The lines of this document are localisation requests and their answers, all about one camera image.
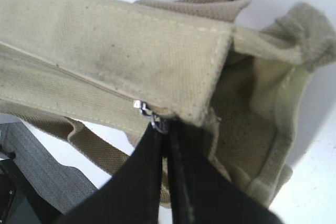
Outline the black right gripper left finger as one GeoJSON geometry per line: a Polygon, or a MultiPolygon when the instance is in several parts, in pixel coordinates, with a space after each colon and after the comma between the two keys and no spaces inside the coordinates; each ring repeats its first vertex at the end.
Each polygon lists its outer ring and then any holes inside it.
{"type": "Polygon", "coordinates": [[[162,182],[160,133],[148,125],[116,174],[56,223],[157,223],[162,182]]]}

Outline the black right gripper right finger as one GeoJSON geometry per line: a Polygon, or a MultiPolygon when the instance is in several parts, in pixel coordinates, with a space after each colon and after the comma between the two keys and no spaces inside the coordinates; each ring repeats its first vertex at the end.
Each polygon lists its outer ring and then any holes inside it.
{"type": "Polygon", "coordinates": [[[167,164],[173,223],[281,223],[231,184],[198,148],[201,129],[171,121],[167,164]]]}

